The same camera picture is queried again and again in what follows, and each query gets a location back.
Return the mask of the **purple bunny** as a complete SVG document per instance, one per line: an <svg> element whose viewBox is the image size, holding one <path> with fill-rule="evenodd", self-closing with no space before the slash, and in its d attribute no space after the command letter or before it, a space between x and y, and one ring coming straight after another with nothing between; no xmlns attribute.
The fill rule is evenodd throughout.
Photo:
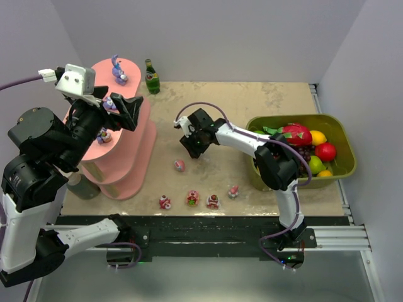
<svg viewBox="0 0 403 302"><path fill-rule="evenodd" d="M107 110L117 110L115 103L109 96L104 99L103 107Z"/></svg>

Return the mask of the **small purple bunny cupcake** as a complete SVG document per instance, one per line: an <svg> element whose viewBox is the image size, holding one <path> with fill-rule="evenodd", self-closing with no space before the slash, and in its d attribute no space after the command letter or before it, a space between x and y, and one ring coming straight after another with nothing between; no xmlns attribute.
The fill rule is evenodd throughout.
<svg viewBox="0 0 403 302"><path fill-rule="evenodd" d="M108 130L106 128L102 128L97 136L96 136L96 141L101 145L104 143L109 143L112 141L112 137L110 132L108 132Z"/></svg>

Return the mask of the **purple bunny figure toy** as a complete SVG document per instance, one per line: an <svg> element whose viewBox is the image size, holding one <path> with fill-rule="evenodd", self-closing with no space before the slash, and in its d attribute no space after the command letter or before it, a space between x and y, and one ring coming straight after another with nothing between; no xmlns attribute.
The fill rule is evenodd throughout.
<svg viewBox="0 0 403 302"><path fill-rule="evenodd" d="M117 54L112 56L111 62L113 65L112 74L115 77L115 82L121 86L125 86L128 81L128 77L120 67Z"/></svg>

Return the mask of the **pink egg shaped toy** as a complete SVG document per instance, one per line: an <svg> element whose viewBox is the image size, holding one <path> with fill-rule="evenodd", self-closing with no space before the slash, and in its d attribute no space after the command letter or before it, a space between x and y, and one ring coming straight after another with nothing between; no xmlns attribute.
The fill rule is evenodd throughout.
<svg viewBox="0 0 403 302"><path fill-rule="evenodd" d="M175 160L174 166L178 172L184 172L186 169L185 163L182 159Z"/></svg>

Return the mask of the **pink bunny figure toy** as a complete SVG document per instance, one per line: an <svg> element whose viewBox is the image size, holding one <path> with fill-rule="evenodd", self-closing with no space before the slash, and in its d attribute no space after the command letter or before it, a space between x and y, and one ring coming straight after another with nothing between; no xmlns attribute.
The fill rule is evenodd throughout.
<svg viewBox="0 0 403 302"><path fill-rule="evenodd" d="M239 186L232 186L228 191L228 196L231 199L235 199L239 195Z"/></svg>

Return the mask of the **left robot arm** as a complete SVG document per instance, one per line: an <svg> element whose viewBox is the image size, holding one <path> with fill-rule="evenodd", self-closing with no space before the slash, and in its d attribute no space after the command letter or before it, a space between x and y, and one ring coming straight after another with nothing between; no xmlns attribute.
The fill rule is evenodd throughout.
<svg viewBox="0 0 403 302"><path fill-rule="evenodd" d="M67 119L48 108L23 113L8 137L19 154L5 168L1 188L4 211L1 282L6 287L54 272L67 258L99 245L130 243L131 227L118 215L71 231L46 230L47 215L67 174L78 165L103 129L134 131L143 97L113 93L116 111L70 98Z"/></svg>

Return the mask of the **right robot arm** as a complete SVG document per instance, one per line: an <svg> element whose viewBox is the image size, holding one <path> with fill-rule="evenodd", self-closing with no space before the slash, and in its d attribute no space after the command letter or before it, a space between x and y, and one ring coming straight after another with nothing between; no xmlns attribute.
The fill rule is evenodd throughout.
<svg viewBox="0 0 403 302"><path fill-rule="evenodd" d="M252 157L262 181L276 194L281 230L279 236L296 241L306 229L298 197L300 154L281 134L260 135L231 123L226 116L217 120L198 109L189 116L177 116L174 128L183 131L181 144L193 159L211 144L232 147Z"/></svg>

